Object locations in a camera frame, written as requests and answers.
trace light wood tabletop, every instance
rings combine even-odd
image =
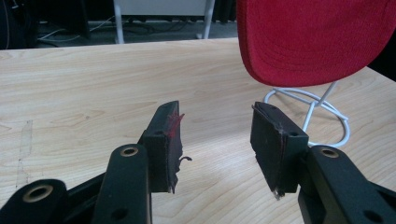
[[[328,85],[304,88],[321,95]],[[136,143],[159,105],[179,100],[185,156],[176,194],[152,198],[153,223],[302,223],[297,194],[277,201],[249,143],[253,110],[272,87],[247,73],[237,39],[0,51],[0,206],[43,178],[73,188]],[[396,190],[396,83],[364,68],[329,101],[349,117],[340,147],[369,180]],[[301,125],[307,105],[273,97]],[[342,136],[316,111],[307,133]]]

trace white wire chair base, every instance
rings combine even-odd
[[[337,143],[332,143],[332,144],[321,144],[321,143],[315,143],[315,142],[308,142],[309,146],[316,146],[316,145],[326,145],[330,147],[340,147],[344,145],[348,140],[350,136],[350,129],[349,125],[347,123],[348,117],[344,116],[341,114],[334,106],[332,106],[329,102],[326,101],[327,96],[330,94],[332,88],[336,85],[337,82],[332,83],[332,85],[329,87],[329,89],[326,90],[324,95],[322,97],[316,96],[315,94],[309,92],[309,91],[302,91],[299,89],[295,88],[274,88],[272,91],[268,92],[268,94],[264,97],[263,101],[268,104],[269,98],[276,94],[276,93],[282,93],[284,95],[287,95],[295,100],[298,100],[300,102],[303,102],[307,105],[309,105],[308,112],[305,117],[304,125],[303,125],[303,131],[305,132],[306,129],[308,128],[309,121],[311,120],[312,113],[317,106],[321,106],[325,110],[329,111],[330,113],[334,114],[337,118],[340,119],[343,127],[344,127],[344,136],[343,138],[337,142]],[[312,101],[306,100],[305,98],[302,98],[294,92],[306,95],[310,98],[312,98]]]

